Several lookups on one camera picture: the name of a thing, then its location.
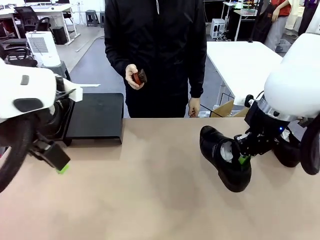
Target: beige tabletop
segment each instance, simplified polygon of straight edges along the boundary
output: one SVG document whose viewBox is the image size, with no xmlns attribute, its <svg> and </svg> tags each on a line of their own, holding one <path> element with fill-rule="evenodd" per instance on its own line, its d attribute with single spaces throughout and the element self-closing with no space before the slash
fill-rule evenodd
<svg viewBox="0 0 320 240">
<path fill-rule="evenodd" d="M 247 129 L 243 118 L 126 119 L 123 145 L 66 149 L 64 175 L 29 157 L 0 195 L 0 239 L 319 238 L 320 176 L 269 152 L 252 160 L 247 189 L 232 193 L 200 153 L 204 125 L 229 137 Z"/>
</svg>

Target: keyboard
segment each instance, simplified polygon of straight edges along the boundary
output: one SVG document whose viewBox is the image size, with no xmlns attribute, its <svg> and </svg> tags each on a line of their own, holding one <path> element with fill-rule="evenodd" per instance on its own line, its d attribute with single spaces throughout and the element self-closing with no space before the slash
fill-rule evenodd
<svg viewBox="0 0 320 240">
<path fill-rule="evenodd" d="M 31 6 L 33 9 L 49 9 L 51 6 Z"/>
</svg>

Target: black platform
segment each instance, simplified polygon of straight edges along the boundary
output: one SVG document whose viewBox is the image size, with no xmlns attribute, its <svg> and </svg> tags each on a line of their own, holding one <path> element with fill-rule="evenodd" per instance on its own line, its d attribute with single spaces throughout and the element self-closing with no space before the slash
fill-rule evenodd
<svg viewBox="0 0 320 240">
<path fill-rule="evenodd" d="M 84 93 L 74 105 L 66 140 L 119 139 L 122 143 L 124 96 L 122 93 Z"/>
</svg>

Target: brown brush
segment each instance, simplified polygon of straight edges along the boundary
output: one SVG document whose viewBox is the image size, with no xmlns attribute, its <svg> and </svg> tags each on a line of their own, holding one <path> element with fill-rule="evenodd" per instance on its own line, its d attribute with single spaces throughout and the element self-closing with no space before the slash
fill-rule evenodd
<svg viewBox="0 0 320 240">
<path fill-rule="evenodd" d="M 143 69 L 138 71 L 138 73 L 133 74 L 133 77 L 134 77 L 135 83 L 138 85 L 145 84 L 147 82 L 147 76 Z"/>
</svg>

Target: person's left hand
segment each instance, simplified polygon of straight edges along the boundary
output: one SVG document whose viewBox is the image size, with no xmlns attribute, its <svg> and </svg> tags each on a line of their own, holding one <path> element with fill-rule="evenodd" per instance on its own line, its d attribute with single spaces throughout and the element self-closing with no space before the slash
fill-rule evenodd
<svg viewBox="0 0 320 240">
<path fill-rule="evenodd" d="M 280 9 L 279 9 L 279 8 L 276 8 L 276 9 L 273 11 L 273 15 L 272 15 L 272 19 L 271 19 L 271 21 L 272 21 L 273 23 L 278 19 L 279 13 L 280 13 Z"/>
<path fill-rule="evenodd" d="M 189 112 L 188 115 L 190 118 L 197 118 L 200 111 L 200 98 L 190 98 L 189 101 Z"/>
</svg>

